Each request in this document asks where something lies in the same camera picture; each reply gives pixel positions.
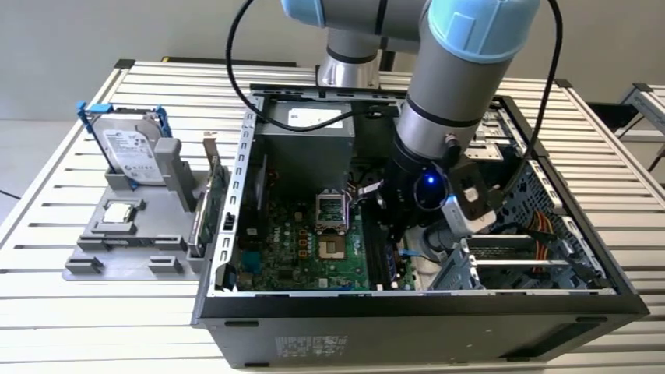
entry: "slotted metal work surface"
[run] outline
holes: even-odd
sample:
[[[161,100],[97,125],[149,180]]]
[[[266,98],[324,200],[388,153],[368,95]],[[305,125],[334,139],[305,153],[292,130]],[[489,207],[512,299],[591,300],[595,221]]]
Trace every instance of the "slotted metal work surface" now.
[[[237,76],[245,90],[249,83],[313,84],[312,69],[238,67]],[[392,90],[405,90],[408,81],[401,73],[381,78]],[[542,89],[541,81],[506,79],[498,91],[532,124]],[[221,67],[137,62],[113,71],[94,102],[164,105],[193,168],[206,165],[204,131],[217,132],[222,162],[232,164],[244,108]],[[545,118],[542,143],[651,315],[546,364],[313,372],[665,372],[663,192],[574,90],[554,88]],[[0,372],[228,370],[206,331],[188,326],[196,282],[68,283],[60,277],[101,197],[104,168],[77,123],[0,227]]]

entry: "case label sticker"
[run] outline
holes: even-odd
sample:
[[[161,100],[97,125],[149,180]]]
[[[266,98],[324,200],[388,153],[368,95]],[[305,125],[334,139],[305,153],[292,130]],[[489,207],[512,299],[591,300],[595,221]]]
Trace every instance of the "case label sticker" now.
[[[136,131],[108,129],[104,130],[104,137],[122,173],[137,183],[164,183],[145,135]]]
[[[276,337],[277,355],[282,358],[344,355],[348,335]]]
[[[289,126],[309,127],[337,117],[338,115],[342,115],[342,111],[337,109],[293,108],[289,110]],[[342,127],[342,121],[337,121],[325,128],[341,129]]]

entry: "robotic arm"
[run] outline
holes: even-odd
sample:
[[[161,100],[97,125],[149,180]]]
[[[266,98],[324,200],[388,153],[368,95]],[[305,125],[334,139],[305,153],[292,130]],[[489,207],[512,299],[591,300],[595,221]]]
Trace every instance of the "robotic arm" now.
[[[398,240],[422,211],[442,208],[453,231],[470,234],[478,230],[476,221],[484,222],[484,228],[493,222],[497,204],[462,152],[526,42],[540,0],[282,0],[282,6],[285,14],[301,22],[337,29],[328,39],[328,60],[344,59],[340,53],[330,53],[338,30],[380,35],[392,45],[420,42],[380,187],[382,223]],[[346,45],[360,40],[346,40]],[[329,82],[342,86],[341,70],[322,69],[321,73],[332,70],[337,80]],[[426,188],[428,183],[444,185],[442,178],[454,180],[458,191],[440,206],[424,207],[428,200],[445,197],[428,192],[441,189]]]

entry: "white wall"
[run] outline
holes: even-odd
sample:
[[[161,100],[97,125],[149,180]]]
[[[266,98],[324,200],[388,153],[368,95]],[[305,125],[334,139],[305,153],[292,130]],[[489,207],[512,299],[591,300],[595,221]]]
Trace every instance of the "white wall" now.
[[[614,101],[634,81],[665,83],[663,0],[560,0],[566,27],[558,76],[587,100]],[[221,57],[240,0],[0,0],[0,118],[66,119],[92,97],[117,58]],[[553,22],[544,2],[510,76],[542,78]],[[238,58],[314,65],[325,32],[257,0]],[[410,58],[398,68],[409,70]]]
[[[222,57],[241,0],[0,0],[0,118],[73,118],[118,58]],[[325,31],[256,0],[233,57],[316,65]]]

